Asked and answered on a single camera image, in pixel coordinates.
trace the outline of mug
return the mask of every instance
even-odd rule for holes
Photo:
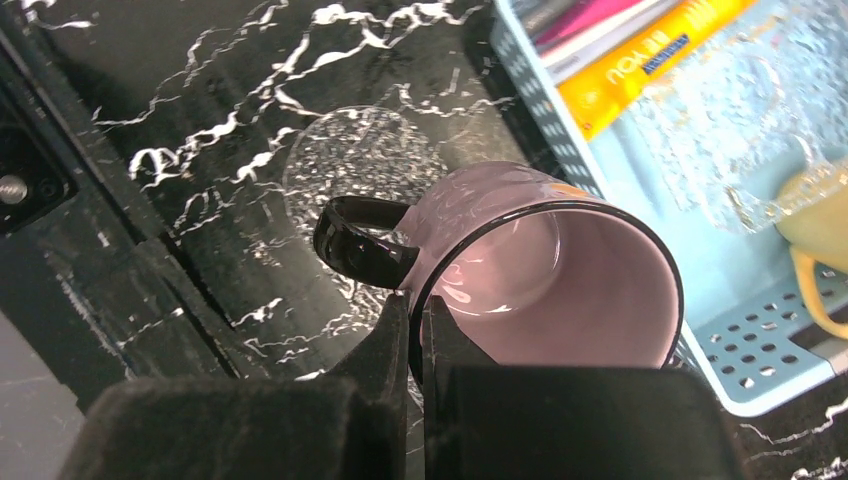
[[[805,196],[818,196],[816,191],[838,189],[809,207],[787,216],[777,223],[777,230],[789,241],[789,252],[801,298],[813,320],[831,335],[848,339],[848,325],[833,321],[816,285],[816,263],[848,273],[848,187],[841,175],[833,175],[815,185],[804,182],[800,173],[781,189],[780,196],[798,196],[802,188],[811,188]]]
[[[393,229],[408,241],[363,228]],[[512,162],[454,171],[416,205],[333,198],[313,246],[342,275],[410,292],[410,368],[419,383],[430,295],[504,365],[658,368],[671,359],[683,321],[680,273],[651,229]]]

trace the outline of pink mug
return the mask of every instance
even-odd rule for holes
[[[361,228],[394,229],[408,244]],[[312,240],[342,275],[410,292],[410,366],[419,382],[430,295],[505,365],[658,368],[683,321],[680,273],[650,228],[516,163],[457,170],[416,205],[334,198]]]

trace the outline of mug rim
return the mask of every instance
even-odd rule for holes
[[[665,356],[665,360],[662,365],[657,368],[663,368],[671,361],[674,356],[674,352],[676,351],[675,347],[680,341],[680,332],[683,328],[684,295],[683,279],[680,276],[680,269],[678,268],[677,262],[675,262],[674,256],[671,254],[671,251],[668,249],[665,242],[663,242],[659,235],[648,227],[645,222],[614,205],[605,203],[603,200],[600,202],[591,200],[549,200],[517,208],[486,222],[463,238],[436,264],[436,268],[433,269],[427,277],[427,280],[422,285],[421,291],[418,293],[418,298],[415,301],[415,305],[409,315],[409,368],[412,372],[413,378],[416,380],[416,383],[422,385],[424,379],[424,346],[421,345],[421,335],[419,333],[424,314],[424,306],[427,304],[427,300],[430,298],[430,294],[439,277],[442,273],[444,273],[450,263],[454,261],[463,251],[465,251],[465,249],[471,246],[472,243],[476,242],[483,235],[491,232],[492,230],[528,215],[555,210],[583,210],[598,212],[615,217],[638,229],[643,235],[648,237],[655,247],[657,247],[671,269],[671,274],[674,277],[674,284],[677,287],[678,292],[677,325],[675,327],[674,335],[672,336],[669,351]]]

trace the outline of black marble table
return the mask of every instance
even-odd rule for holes
[[[488,45],[485,0],[3,3],[67,76],[249,360],[278,378],[332,366],[388,293],[312,253],[325,200],[414,201],[484,160],[552,165]],[[76,132],[83,144],[103,141],[94,127]],[[409,472],[421,478],[410,405]],[[842,377],[762,418],[727,419],[752,478],[829,479],[848,475],[846,410]]]

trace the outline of silver knob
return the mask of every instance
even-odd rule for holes
[[[29,189],[26,182],[17,175],[0,177],[0,202],[6,205],[17,205],[26,199]]]

